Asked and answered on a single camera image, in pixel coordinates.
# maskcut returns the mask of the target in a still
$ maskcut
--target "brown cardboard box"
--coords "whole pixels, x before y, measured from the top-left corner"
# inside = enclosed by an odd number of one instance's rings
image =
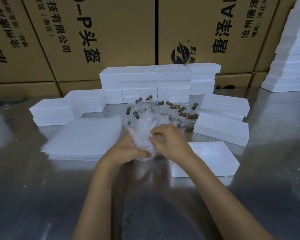
[[[57,81],[155,64],[155,0],[23,0]]]
[[[55,96],[59,97],[60,93],[57,84],[54,82],[28,82],[28,83],[7,83],[0,84],[0,98],[15,99]]]
[[[54,81],[21,0],[0,0],[0,83]]]
[[[268,72],[252,72],[248,88],[260,88],[267,75]]]
[[[290,9],[294,6],[295,1],[296,0],[279,0],[253,71],[269,71],[270,64],[275,57],[275,50],[279,44],[281,33],[284,30],[286,18]]]
[[[159,0],[159,64],[214,62],[223,74],[252,72],[277,2]]]
[[[214,88],[217,89],[234,89],[247,88],[252,74],[221,74],[216,75]]]
[[[60,81],[58,82],[63,96],[72,90],[102,89],[100,80]]]

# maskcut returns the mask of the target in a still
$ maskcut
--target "hand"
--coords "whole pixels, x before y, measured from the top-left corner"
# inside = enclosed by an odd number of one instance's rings
[[[100,159],[109,161],[114,166],[127,163],[135,158],[150,158],[150,153],[146,150],[140,150],[133,146],[132,138],[127,131],[125,135],[114,144]]]
[[[195,155],[183,134],[171,123],[154,127],[151,134],[164,136],[163,141],[158,140],[156,137],[149,137],[149,140],[158,152],[175,163]]]

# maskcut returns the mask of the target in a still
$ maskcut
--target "person's right arm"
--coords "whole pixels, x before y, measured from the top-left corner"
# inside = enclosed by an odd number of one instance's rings
[[[178,128],[172,124],[160,125],[151,133],[164,136],[163,141],[156,137],[149,140],[192,179],[225,240],[274,239],[193,152]]]

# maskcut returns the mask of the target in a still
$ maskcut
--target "stainless steel tabletop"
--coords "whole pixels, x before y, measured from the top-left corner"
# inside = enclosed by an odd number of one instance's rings
[[[248,145],[226,142],[240,167],[233,177],[219,179],[276,239],[300,240],[300,92],[217,93],[247,98],[251,107],[244,119]],[[202,96],[191,99],[200,102]],[[34,124],[29,108],[38,101],[0,106],[0,240],[70,239],[96,164],[47,160],[40,148],[62,126]],[[103,113],[84,117],[106,117],[122,108],[108,104]],[[218,141],[196,133],[185,136]],[[113,239],[221,239],[192,181],[172,178],[162,157],[118,168],[112,234]]]

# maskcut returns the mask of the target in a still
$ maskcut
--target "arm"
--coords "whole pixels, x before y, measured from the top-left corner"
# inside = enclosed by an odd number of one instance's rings
[[[193,152],[178,128],[172,124],[160,125],[151,133],[164,135],[163,141],[149,139],[157,151],[189,175],[225,240],[273,239]]]
[[[133,147],[130,134],[110,148],[96,164],[72,240],[111,239],[111,183],[117,165],[134,158],[149,158]]]

